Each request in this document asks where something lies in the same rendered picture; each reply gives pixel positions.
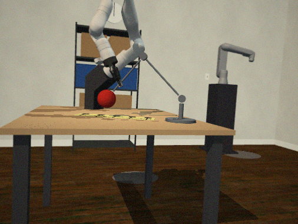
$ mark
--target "wooden table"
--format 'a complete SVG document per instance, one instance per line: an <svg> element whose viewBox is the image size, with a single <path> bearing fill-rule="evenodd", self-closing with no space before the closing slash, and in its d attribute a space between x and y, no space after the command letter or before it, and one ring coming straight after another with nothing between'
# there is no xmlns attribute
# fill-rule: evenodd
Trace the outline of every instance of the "wooden table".
<svg viewBox="0 0 298 224"><path fill-rule="evenodd" d="M12 224L29 223L30 151L33 134L45 135L44 206L49 206L51 201L53 135L146 135L146 199L151 197L155 135L213 136L213 144L207 149L202 223L217 223L223 139L236 132L202 121L194 124L169 123L165 121L166 117L178 115L155 109L84 110L83 107L40 106L1 127L0 134L14 135Z"/></svg>

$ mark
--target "dark brown floor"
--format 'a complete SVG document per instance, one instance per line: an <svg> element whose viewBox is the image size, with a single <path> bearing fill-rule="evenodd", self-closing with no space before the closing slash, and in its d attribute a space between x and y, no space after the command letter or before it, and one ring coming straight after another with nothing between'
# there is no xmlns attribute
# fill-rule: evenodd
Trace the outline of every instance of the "dark brown floor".
<svg viewBox="0 0 298 224"><path fill-rule="evenodd" d="M297 224L298 152L278 146L234 146L259 159L223 156L219 223ZM152 198L143 185L114 173L145 171L145 147L53 147L52 198L42 207L43 148L31 148L30 223L201 223L206 152L155 146ZM12 148L0 148L0 223L11 222Z"/></svg>

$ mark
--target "yellow marking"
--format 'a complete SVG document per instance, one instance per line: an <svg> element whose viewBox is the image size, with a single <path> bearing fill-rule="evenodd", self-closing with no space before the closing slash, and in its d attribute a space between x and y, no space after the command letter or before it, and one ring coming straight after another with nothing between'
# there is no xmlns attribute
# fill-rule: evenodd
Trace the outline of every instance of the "yellow marking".
<svg viewBox="0 0 298 224"><path fill-rule="evenodd" d="M101 118L120 118L130 120L151 120L154 121L154 117L134 117L134 116L123 116L123 115L109 115L109 114L76 114L75 116L87 116L87 117L101 117Z"/></svg>

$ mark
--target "blue panel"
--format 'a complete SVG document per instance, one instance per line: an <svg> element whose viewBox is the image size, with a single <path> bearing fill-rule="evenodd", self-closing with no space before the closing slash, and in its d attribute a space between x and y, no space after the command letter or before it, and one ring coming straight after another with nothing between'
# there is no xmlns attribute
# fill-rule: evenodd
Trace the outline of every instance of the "blue panel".
<svg viewBox="0 0 298 224"><path fill-rule="evenodd" d="M96 65L89 64L76 64L75 70L75 87L76 88L85 88L85 78L86 75L93 70ZM121 79L123 79L126 74L130 71L131 68L123 68L120 71ZM137 90L137 78L138 78L138 69L135 68L129 74L129 76L123 81L123 87L117 88L118 90ZM117 83L114 83L110 89L114 89L117 86Z"/></svg>

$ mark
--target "red sphere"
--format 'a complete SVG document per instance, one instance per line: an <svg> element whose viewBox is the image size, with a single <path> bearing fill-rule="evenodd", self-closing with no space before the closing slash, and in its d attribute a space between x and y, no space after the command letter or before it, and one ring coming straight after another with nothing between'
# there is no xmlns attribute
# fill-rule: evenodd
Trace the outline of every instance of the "red sphere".
<svg viewBox="0 0 298 224"><path fill-rule="evenodd" d="M115 104L116 96L111 90L102 90L97 96L97 101L100 106L109 108Z"/></svg>

